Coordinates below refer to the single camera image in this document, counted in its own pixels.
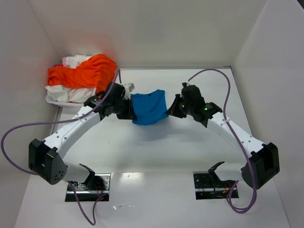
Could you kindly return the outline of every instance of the black joint module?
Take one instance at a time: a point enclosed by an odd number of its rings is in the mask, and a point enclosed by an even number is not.
[[[263,144],[263,148],[260,151],[252,152],[251,155],[249,160],[254,170],[256,188],[260,189],[280,172],[278,149],[273,143]],[[241,170],[244,181],[250,187],[253,187],[248,163]]]
[[[67,173],[67,166],[56,150],[37,139],[28,147],[28,167],[52,185],[61,181]]]

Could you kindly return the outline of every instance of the white basket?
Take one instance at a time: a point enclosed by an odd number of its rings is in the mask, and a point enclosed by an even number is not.
[[[94,96],[96,93],[96,88],[93,89],[91,96]],[[84,106],[83,103],[72,103],[72,102],[61,102],[61,101],[54,101],[48,94],[46,96],[46,102],[50,104],[58,105],[59,107],[69,108],[69,107],[81,107]]]

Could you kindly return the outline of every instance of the laundry pile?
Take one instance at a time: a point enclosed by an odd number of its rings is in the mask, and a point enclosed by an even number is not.
[[[112,82],[116,63],[103,54],[62,58],[62,65],[48,69],[47,94],[60,102],[83,103]]]

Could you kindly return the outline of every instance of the white cloth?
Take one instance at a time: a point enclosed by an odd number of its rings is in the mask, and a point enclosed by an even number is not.
[[[83,103],[92,96],[95,88],[71,89],[63,85],[46,86],[47,94],[54,100],[60,102]]]
[[[69,67],[75,69],[79,66],[82,62],[87,61],[92,56],[82,56],[82,55],[75,55],[62,58],[62,65],[64,67]]]

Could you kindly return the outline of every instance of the cable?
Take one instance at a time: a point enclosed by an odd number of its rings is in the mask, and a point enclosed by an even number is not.
[[[120,75],[120,69],[118,68],[115,72],[115,76],[114,76],[114,79],[113,79],[113,83],[111,84],[110,88],[109,88],[109,91],[108,93],[106,93],[103,98],[101,99],[101,101],[92,109],[90,110],[89,112],[87,112],[86,114],[84,114],[83,116],[79,117],[79,118],[75,118],[75,119],[70,119],[70,120],[62,120],[62,121],[51,121],[51,122],[35,122],[35,123],[25,123],[25,124],[21,124],[21,125],[18,125],[18,126],[15,126],[15,127],[12,127],[11,129],[9,129],[7,132],[5,132],[5,134],[3,135],[3,137],[1,138],[1,150],[2,150],[2,153],[4,155],[4,157],[6,158],[6,160],[9,161],[9,163],[11,163],[15,168],[23,171],[23,172],[26,172],[26,173],[29,173],[29,174],[33,174],[33,175],[37,175],[36,173],[34,172],[31,172],[31,171],[28,171],[28,170],[25,170],[24,168],[18,166],[16,163],[14,163],[10,158],[9,156],[7,155],[5,149],[4,149],[4,140],[6,138],[6,136],[8,136],[9,133],[11,133],[12,131],[18,129],[18,128],[22,128],[22,127],[27,127],[27,126],[35,126],[35,125],[44,125],[44,124],[65,124],[65,123],[70,123],[70,122],[74,122],[74,121],[77,121],[79,119],[83,119],[85,118],[86,116],[90,115],[92,112],[94,112],[103,102],[104,100],[109,96],[113,86],[114,86],[114,82],[116,81],[117,79],[117,75]]]
[[[232,134],[234,135],[235,139],[237,140],[244,156],[246,157],[246,161],[247,161],[247,164],[248,164],[248,167],[249,167],[249,171],[250,171],[250,175],[251,175],[251,179],[252,179],[252,188],[253,188],[253,193],[252,193],[252,198],[251,198],[251,201],[249,203],[249,205],[245,208],[237,208],[235,207],[233,204],[232,204],[232,201],[231,201],[231,198],[232,198],[232,192],[233,191],[229,191],[229,194],[227,195],[227,202],[228,204],[231,206],[231,208],[236,212],[236,213],[239,213],[239,214],[243,214],[243,213],[246,213],[247,211],[249,211],[251,209],[251,207],[254,205],[254,203],[256,202],[256,199],[257,199],[257,184],[256,184],[256,177],[254,175],[254,171],[253,171],[253,167],[252,167],[252,164],[249,160],[249,157],[247,155],[247,152],[244,148],[244,146],[242,145],[242,142],[240,141],[239,137],[237,136],[236,132],[234,131],[233,127],[231,126],[231,124],[229,123],[229,121],[227,121],[227,115],[226,115],[226,107],[227,107],[227,102],[228,102],[228,98],[229,98],[229,95],[230,95],[230,90],[231,90],[231,84],[230,84],[230,80],[228,78],[228,76],[223,73],[222,71],[220,70],[217,70],[217,69],[213,69],[213,68],[208,68],[208,69],[204,69],[204,70],[201,70],[199,72],[197,72],[195,75],[193,75],[191,78],[188,79],[187,82],[189,82],[190,80],[192,80],[193,78],[195,78],[197,75],[199,75],[200,73],[203,73],[205,71],[209,71],[209,70],[212,70],[212,71],[216,71],[216,72],[219,72],[220,74],[222,74],[226,80],[227,80],[227,83],[228,83],[228,92],[227,92],[227,95],[226,95],[226,99],[225,99],[225,102],[224,102],[224,107],[223,107],[223,115],[224,115],[224,119],[229,127],[229,129],[231,130]],[[236,181],[231,189],[234,189],[237,185],[238,181]]]
[[[92,225],[92,226],[95,226],[96,225],[96,219],[95,219],[95,206],[96,206],[96,203],[101,200],[106,194],[102,194],[100,197],[98,197],[96,199],[96,201],[94,202],[94,205],[93,205],[93,222],[89,219],[89,217],[86,215],[85,211],[83,210],[81,204],[80,204],[80,201],[79,201],[79,198],[77,196],[77,193],[76,193],[76,190],[74,188],[74,185],[72,184],[72,182],[68,181],[68,184],[71,186],[72,188],[72,191],[74,192],[74,195],[75,195],[75,199],[77,201],[77,204],[79,206],[79,209],[81,211],[81,213],[84,215],[85,219]]]
[[[119,83],[121,84],[122,83],[122,77],[120,75],[120,69],[118,68],[117,71],[118,71]]]

